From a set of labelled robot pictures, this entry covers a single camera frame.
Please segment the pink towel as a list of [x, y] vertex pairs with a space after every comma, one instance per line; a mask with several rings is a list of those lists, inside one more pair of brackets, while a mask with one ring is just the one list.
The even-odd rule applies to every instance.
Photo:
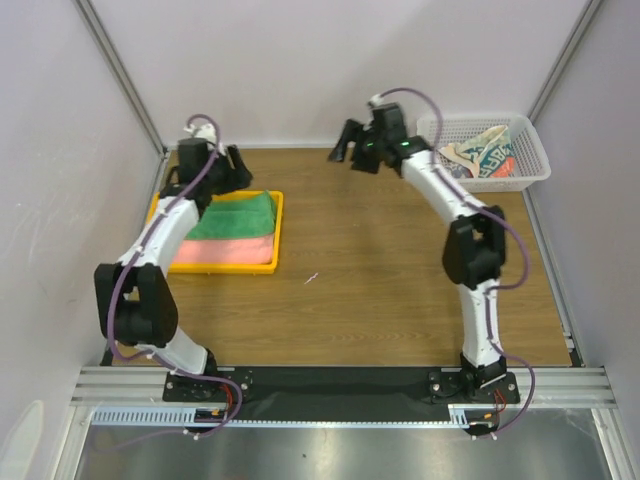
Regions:
[[273, 258], [274, 235], [254, 238], [184, 240], [177, 264], [267, 264]]

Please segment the green towel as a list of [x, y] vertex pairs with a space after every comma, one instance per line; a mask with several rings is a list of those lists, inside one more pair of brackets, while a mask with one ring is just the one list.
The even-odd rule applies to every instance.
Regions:
[[263, 237], [275, 232], [276, 218], [277, 207], [267, 191], [237, 200], [217, 199], [207, 207], [186, 239], [204, 241]]

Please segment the patterned white cloth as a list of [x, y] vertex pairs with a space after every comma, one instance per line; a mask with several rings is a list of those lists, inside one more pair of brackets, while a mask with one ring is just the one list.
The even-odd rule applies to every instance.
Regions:
[[515, 153], [507, 125], [496, 125], [464, 142], [452, 142], [438, 150], [442, 163], [456, 179], [509, 177]]

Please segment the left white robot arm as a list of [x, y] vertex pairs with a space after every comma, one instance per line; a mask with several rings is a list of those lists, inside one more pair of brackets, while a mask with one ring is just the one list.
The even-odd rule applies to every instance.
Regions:
[[214, 196], [249, 187], [253, 175], [236, 145], [187, 138], [179, 142], [177, 155], [151, 220], [116, 262], [97, 266], [94, 285], [101, 333], [114, 358], [128, 361], [120, 349], [132, 347], [137, 357], [149, 356], [186, 376], [187, 391], [208, 400], [220, 388], [216, 359], [179, 327], [167, 274]]

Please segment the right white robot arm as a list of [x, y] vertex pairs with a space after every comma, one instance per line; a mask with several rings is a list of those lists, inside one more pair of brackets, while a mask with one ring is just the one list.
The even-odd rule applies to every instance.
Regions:
[[481, 402], [506, 377], [506, 359], [493, 337], [497, 321], [496, 295], [506, 261], [503, 212], [488, 207], [465, 190], [436, 159], [434, 147], [422, 136], [411, 136], [404, 112], [396, 102], [368, 102], [370, 119], [348, 119], [330, 162], [351, 162], [354, 171], [376, 174], [386, 165], [414, 187], [448, 225], [442, 265], [458, 287], [464, 341], [461, 372], [455, 393]]

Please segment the yellow plastic tray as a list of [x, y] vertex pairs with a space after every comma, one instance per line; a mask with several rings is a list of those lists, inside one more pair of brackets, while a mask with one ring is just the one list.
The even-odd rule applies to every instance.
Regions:
[[273, 274], [278, 265], [284, 195], [280, 191], [269, 192], [277, 207], [276, 230], [274, 235], [273, 258], [267, 264], [177, 264], [169, 267], [171, 274]]

